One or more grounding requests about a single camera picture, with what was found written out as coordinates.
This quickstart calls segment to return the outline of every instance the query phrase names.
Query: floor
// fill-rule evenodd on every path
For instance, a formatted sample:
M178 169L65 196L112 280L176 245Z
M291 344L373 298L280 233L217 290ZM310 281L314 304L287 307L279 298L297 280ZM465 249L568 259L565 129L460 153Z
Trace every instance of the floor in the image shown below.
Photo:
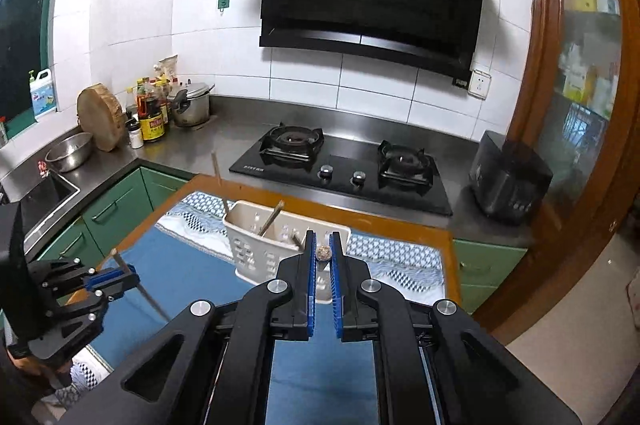
M573 289L508 345L583 425L603 418L640 363L626 295L639 266L638 247L615 235Z

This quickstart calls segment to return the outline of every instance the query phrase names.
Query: stainless steel bowl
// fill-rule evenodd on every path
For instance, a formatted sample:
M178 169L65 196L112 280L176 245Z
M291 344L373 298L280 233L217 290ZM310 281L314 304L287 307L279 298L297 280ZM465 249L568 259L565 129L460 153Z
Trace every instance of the stainless steel bowl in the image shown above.
M88 132L75 134L51 148L44 158L47 166L56 172L77 169L94 151L94 135Z

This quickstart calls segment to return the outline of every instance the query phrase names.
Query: pressure cooker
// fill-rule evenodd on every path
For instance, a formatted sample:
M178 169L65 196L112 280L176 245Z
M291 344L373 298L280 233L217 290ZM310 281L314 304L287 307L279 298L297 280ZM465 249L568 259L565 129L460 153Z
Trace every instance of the pressure cooker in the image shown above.
M174 123L178 127L192 127L209 119L209 91L207 84L188 84L172 90L167 99L171 102Z

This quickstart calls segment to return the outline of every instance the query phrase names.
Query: glass cabinet door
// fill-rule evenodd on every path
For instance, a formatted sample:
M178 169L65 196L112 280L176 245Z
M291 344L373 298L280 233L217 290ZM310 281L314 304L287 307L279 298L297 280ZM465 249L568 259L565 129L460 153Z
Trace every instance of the glass cabinet door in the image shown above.
M556 81L536 149L554 177L546 200L564 219L589 179L620 75L619 0L561 0Z

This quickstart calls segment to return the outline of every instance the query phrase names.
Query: kitchen sink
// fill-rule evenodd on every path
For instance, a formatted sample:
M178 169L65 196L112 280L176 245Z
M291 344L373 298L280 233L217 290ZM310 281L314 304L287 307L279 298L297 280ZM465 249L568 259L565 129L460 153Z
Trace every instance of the kitchen sink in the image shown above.
M25 238L79 191L80 189L73 183L50 171L47 177L20 200Z

